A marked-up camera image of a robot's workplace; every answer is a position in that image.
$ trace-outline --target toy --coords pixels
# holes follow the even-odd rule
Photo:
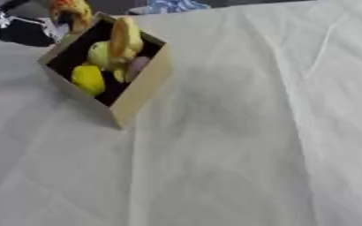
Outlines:
[[[111,39],[109,40],[111,63],[124,64],[132,61],[143,46],[144,42],[134,19],[130,17],[117,19],[112,27]]]
[[[87,61],[106,71],[112,71],[109,66],[109,42],[98,41],[87,52]]]
[[[148,65],[151,59],[147,56],[136,57],[128,66],[125,75],[126,82],[132,82],[140,72]]]
[[[92,11],[85,0],[50,0],[49,15],[55,24],[65,16],[71,33],[82,32],[92,20]]]
[[[94,65],[81,65],[72,71],[72,83],[93,96],[105,90],[104,79],[99,68]]]
[[[115,22],[111,39],[94,43],[87,53],[87,61],[104,71],[113,72],[118,82],[126,82],[127,65],[139,54],[144,42],[140,30],[132,18],[120,18]]]

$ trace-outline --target purple toy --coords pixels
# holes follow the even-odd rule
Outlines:
[[[136,57],[128,66],[126,72],[126,82],[132,82],[140,74],[140,72],[147,66],[151,59],[147,56]]]

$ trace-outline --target white sheet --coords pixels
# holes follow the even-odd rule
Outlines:
[[[0,42],[0,225],[362,225],[362,1],[138,18],[174,73],[120,132]]]

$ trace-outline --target blue fabric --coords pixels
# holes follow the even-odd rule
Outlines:
[[[146,14],[160,14],[181,11],[210,9],[207,4],[200,4],[192,0],[149,0]]]

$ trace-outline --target cardboard box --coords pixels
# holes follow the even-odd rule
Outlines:
[[[74,86],[70,82],[72,69],[86,62],[88,49],[93,43],[109,40],[115,21],[104,13],[97,13],[90,28],[82,34],[63,39],[42,56],[39,63],[48,77],[63,91],[84,102],[101,117],[109,118],[118,127],[124,128],[170,75],[170,62],[168,45],[153,35],[141,32],[144,49],[140,55],[150,56],[151,61],[132,83],[106,86],[104,94],[95,98]]]

